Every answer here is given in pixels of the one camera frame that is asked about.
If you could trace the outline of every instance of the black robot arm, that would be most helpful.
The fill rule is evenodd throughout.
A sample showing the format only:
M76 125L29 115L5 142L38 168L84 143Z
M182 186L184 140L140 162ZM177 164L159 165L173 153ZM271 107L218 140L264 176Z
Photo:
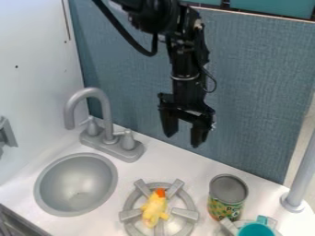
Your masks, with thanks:
M216 121L216 112L204 102L216 81L204 69L209 51L199 13L178 0L112 0L128 13L131 24L153 35L151 52L142 47L121 25L101 0L92 0L111 24L139 52L152 56L158 50L158 34L164 35L172 65L172 94L159 93L159 113L166 136L178 132L179 120L192 124L191 144L203 143ZM208 91L206 78L214 82Z

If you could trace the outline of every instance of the white countertop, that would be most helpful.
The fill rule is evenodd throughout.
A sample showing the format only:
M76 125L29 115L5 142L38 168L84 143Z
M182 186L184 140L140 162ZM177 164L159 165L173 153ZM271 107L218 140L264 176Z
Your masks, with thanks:
M125 163L82 146L78 134L79 130L69 132L0 186L0 203L53 236L126 236L118 213L134 190L134 182L143 179L146 183L173 183L181 179L185 182L184 190L192 197L200 213L192 236L211 236L218 223L209 217L206 209L209 182L218 174L229 173L239 176L249 186L250 194L241 219L256 219L258 215L275 218L279 221L277 228L284 236L310 235L314 231L315 218L309 205L299 214L289 213L281 207L279 198L288 191L282 185L140 134L135 137L145 144L145 155L135 163ZM33 197L37 177L51 162L78 152L97 153L113 162L119 175L114 194L104 205L82 216L60 218L44 212Z

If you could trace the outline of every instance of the black cable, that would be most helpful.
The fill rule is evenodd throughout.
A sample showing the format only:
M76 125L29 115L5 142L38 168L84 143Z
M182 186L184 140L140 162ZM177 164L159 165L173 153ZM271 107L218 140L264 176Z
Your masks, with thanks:
M214 82L214 88L212 88L212 90L208 90L207 88L203 88L203 90L206 92L206 93L213 93L214 91L216 91L216 79L214 78L214 76L212 76L211 74L210 74L210 72L209 71L207 71L203 66L201 66L201 70L202 70L202 72L206 75L206 76L208 76L213 82Z
M200 34L199 37L196 37L196 39L203 39L204 38L204 32L202 29L195 29L195 33ZM214 82L214 88L212 88L211 90L208 90L206 85L205 87L201 84L202 89L206 92L206 93L213 93L214 91L216 91L216 79L213 75L211 75L211 73L209 71L207 71L204 68L204 65L202 64L202 62L199 60L199 56L198 56L198 52L195 51L194 53L194 57L195 60L198 64L199 69L202 71L202 73L204 73L207 77L209 77L213 82Z
M113 27L117 29L120 34L132 45L139 53L146 56L154 56L158 52L158 35L154 34L151 44L151 52L141 46L133 36L123 27L121 22L111 13L106 5L101 0L92 0L93 3L99 8L99 10L105 15L105 17L111 22Z

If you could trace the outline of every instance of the sink basin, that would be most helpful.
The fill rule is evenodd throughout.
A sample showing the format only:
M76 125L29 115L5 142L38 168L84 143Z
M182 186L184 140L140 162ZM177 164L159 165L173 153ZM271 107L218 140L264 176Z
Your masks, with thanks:
M110 160L93 153L78 153L50 164L35 183L37 204L59 217L79 216L104 204L118 181Z

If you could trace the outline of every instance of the yellow rubber duck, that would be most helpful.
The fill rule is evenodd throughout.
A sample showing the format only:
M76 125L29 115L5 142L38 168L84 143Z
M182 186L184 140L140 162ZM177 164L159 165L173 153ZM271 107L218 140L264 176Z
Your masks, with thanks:
M156 189L156 191L154 191L147 199L147 202L141 206L141 210L143 210L142 220L144 224L152 229L158 224L160 218L165 220L169 219L169 215L165 213L167 206L165 189Z

